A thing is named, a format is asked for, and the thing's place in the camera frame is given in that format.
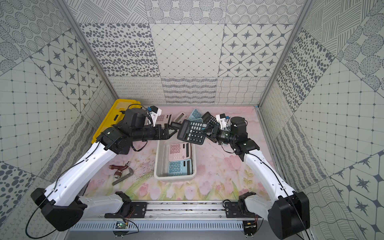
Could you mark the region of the small black calculator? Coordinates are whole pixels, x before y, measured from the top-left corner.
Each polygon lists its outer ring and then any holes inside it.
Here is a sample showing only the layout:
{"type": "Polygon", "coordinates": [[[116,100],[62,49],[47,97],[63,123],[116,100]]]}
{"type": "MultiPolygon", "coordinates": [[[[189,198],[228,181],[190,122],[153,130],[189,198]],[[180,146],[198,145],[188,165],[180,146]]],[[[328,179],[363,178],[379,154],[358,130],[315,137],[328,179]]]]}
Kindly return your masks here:
{"type": "Polygon", "coordinates": [[[203,145],[208,125],[184,120],[178,131],[177,139],[186,143],[203,145]]]}

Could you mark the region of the pink calculator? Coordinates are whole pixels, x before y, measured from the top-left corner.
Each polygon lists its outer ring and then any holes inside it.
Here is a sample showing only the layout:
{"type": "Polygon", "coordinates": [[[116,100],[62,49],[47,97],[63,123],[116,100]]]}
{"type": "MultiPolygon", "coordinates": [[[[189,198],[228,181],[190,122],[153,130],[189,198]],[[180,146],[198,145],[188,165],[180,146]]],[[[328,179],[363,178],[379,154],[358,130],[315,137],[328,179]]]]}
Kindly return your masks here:
{"type": "Polygon", "coordinates": [[[181,112],[179,113],[175,118],[174,118],[174,122],[176,123],[182,123],[184,120],[188,120],[189,118],[189,115],[184,113],[184,112],[181,112]]]}
{"type": "Polygon", "coordinates": [[[169,146],[169,161],[183,161],[191,156],[191,146],[189,143],[171,144],[169,146]]]}
{"type": "Polygon", "coordinates": [[[168,124],[168,125],[170,125],[172,122],[172,118],[173,118],[172,114],[160,115],[157,117],[156,124],[159,124],[159,125],[168,124]]]}

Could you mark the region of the white plastic storage box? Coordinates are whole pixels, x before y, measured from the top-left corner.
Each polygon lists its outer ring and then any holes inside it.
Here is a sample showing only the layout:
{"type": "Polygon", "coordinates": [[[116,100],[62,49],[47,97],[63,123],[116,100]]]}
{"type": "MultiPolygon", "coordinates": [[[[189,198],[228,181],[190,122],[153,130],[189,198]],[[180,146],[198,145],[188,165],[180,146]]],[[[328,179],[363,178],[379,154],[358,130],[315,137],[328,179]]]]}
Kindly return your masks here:
{"type": "Polygon", "coordinates": [[[168,141],[159,141],[157,145],[156,161],[155,161],[155,178],[159,181],[187,181],[193,179],[197,175],[197,161],[196,161],[196,151],[195,146],[191,146],[191,156],[189,159],[193,163],[193,174],[188,176],[173,176],[168,175],[169,171],[169,146],[171,144],[186,143],[181,142],[177,139],[168,140],[168,141]]]}

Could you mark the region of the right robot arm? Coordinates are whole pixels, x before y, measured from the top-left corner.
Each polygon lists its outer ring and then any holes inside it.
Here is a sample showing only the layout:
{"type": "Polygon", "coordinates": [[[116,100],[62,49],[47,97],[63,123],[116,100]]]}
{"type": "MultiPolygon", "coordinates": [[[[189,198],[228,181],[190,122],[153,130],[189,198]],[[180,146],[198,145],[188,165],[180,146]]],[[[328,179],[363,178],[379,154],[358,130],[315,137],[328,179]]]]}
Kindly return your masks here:
{"type": "Polygon", "coordinates": [[[237,155],[260,178],[269,200],[254,192],[241,194],[236,204],[223,202],[230,214],[244,217],[261,217],[270,224],[276,237],[284,240],[310,228],[309,199],[304,192],[296,192],[274,170],[255,141],[248,137],[248,122],[242,117],[231,119],[231,126],[203,127],[204,139],[219,145],[228,144],[231,153],[237,155]]]}

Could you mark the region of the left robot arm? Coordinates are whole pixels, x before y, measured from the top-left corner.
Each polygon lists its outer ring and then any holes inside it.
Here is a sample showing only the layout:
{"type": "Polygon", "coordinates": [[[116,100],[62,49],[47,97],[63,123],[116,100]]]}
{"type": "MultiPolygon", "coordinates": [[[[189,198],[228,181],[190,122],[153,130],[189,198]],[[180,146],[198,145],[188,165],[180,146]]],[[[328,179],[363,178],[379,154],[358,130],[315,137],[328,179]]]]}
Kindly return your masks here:
{"type": "Polygon", "coordinates": [[[159,109],[125,110],[121,121],[105,129],[79,161],[45,189],[37,188],[31,197],[45,219],[57,230],[65,231],[81,219],[97,215],[126,219],[132,216],[132,200],[123,192],[87,199],[79,192],[91,178],[117,155],[126,155],[134,142],[168,140],[181,124],[156,124],[159,109]]]}

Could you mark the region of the black calculator back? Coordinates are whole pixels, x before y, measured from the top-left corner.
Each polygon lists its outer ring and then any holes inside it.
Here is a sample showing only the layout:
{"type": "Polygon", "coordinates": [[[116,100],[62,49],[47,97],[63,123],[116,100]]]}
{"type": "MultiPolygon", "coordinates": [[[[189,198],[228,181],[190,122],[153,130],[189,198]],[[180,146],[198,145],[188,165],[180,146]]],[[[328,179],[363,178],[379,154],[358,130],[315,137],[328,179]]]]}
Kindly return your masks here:
{"type": "Polygon", "coordinates": [[[215,127],[221,128],[219,122],[217,121],[216,117],[212,116],[210,112],[206,112],[202,116],[203,123],[207,126],[205,127],[206,130],[211,130],[215,127]]]}

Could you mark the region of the small blue calculator back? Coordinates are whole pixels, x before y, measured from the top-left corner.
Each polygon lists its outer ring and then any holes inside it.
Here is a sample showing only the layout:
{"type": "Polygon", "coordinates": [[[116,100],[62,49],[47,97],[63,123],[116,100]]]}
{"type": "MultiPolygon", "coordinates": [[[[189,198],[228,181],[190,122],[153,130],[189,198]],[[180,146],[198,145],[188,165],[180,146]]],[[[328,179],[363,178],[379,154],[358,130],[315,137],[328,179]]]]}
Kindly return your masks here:
{"type": "Polygon", "coordinates": [[[189,120],[196,120],[196,119],[200,119],[201,117],[202,117],[202,114],[197,109],[194,109],[189,116],[189,120]]]}

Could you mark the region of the yellow black toolbox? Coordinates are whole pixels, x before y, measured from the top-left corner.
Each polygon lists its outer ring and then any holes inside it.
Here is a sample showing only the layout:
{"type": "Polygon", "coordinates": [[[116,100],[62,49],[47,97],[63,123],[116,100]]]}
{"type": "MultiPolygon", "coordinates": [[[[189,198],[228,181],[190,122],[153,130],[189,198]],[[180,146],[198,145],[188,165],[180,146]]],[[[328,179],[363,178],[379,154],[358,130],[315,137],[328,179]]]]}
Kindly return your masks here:
{"type": "Polygon", "coordinates": [[[140,108],[141,102],[136,100],[118,99],[110,108],[104,120],[98,127],[92,138],[92,144],[97,141],[97,137],[107,128],[116,125],[125,116],[126,109],[140,108]]]}

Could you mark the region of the metal clamp tool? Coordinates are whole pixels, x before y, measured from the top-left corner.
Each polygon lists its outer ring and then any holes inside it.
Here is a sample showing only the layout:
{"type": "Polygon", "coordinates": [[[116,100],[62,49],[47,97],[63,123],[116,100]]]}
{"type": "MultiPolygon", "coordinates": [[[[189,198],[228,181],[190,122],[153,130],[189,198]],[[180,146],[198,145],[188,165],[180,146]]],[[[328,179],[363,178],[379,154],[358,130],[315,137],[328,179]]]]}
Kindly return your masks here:
{"type": "Polygon", "coordinates": [[[122,181],[131,177],[134,174],[134,170],[130,167],[130,162],[127,162],[123,166],[110,165],[109,169],[115,170],[115,173],[114,173],[115,181],[112,182],[112,186],[115,186],[118,183],[121,183],[122,181]],[[123,175],[123,171],[125,171],[125,170],[128,170],[128,173],[126,175],[123,175]]]}

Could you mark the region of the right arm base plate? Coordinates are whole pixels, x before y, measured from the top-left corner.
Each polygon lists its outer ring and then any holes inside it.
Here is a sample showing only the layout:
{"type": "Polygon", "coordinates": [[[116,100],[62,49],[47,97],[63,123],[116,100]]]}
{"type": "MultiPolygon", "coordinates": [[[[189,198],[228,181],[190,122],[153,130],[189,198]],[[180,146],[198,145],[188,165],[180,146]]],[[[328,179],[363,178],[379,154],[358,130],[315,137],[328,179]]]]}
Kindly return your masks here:
{"type": "Polygon", "coordinates": [[[239,202],[224,200],[222,206],[225,209],[226,218],[257,218],[257,215],[249,212],[245,205],[239,202]]]}

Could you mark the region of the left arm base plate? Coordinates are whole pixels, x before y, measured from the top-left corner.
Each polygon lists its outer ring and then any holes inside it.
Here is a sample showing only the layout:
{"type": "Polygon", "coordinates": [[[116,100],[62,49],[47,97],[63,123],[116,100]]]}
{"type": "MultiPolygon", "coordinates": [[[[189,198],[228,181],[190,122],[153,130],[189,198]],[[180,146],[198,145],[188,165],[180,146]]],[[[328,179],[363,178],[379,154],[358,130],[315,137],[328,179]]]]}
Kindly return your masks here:
{"type": "Polygon", "coordinates": [[[148,206],[147,202],[124,203],[120,212],[121,218],[122,219],[128,219],[128,218],[142,219],[146,215],[147,206],[148,206]]]}

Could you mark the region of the aluminium rail frame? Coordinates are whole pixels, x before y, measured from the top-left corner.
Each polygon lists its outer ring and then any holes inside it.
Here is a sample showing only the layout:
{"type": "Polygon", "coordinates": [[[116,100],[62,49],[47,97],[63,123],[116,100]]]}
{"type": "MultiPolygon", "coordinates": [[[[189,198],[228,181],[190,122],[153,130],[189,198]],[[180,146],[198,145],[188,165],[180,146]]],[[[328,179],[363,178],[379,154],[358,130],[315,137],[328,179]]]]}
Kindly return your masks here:
{"type": "Polygon", "coordinates": [[[270,224],[257,218],[226,218],[222,202],[148,203],[144,218],[120,220],[98,216],[82,220],[71,231],[111,231],[116,236],[145,231],[241,231],[253,235],[270,224]]]}

